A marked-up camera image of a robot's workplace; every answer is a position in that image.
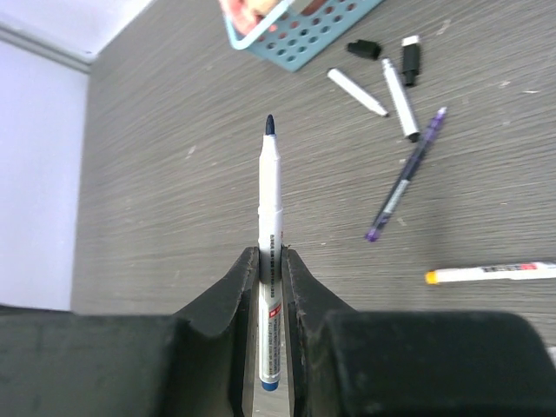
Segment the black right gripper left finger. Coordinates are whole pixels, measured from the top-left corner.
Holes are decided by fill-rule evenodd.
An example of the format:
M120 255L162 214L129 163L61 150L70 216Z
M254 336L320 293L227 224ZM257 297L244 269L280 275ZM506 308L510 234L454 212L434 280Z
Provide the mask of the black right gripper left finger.
M2 415L251 415L258 257L173 314L2 307Z

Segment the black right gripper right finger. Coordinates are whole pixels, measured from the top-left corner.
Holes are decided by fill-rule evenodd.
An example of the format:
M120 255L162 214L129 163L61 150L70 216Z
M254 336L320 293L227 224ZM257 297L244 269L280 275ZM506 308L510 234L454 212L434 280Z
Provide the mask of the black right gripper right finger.
M281 255L293 416L552 416L555 367L502 311L358 311Z

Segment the white marker with blue end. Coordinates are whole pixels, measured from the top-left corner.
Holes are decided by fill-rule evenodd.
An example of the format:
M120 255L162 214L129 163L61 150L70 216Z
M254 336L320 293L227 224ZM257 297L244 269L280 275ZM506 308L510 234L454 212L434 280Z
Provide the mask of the white marker with blue end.
M259 157L259 379L272 392L281 378L281 156L275 120L267 116Z

